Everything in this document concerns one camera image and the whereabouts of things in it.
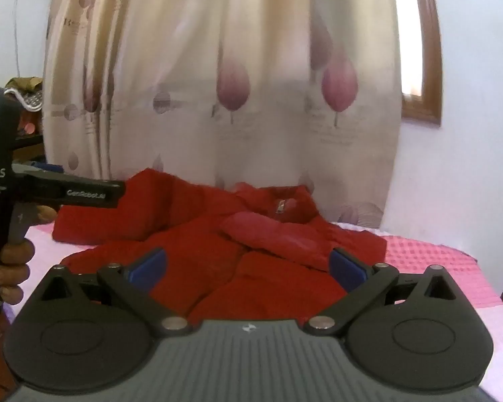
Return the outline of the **person's left hand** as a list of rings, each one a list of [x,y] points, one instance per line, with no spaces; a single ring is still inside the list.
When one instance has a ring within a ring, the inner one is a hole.
[[[29,262],[35,255],[35,247],[28,239],[18,243],[0,245],[0,301],[16,305],[23,299],[20,284],[29,279]]]

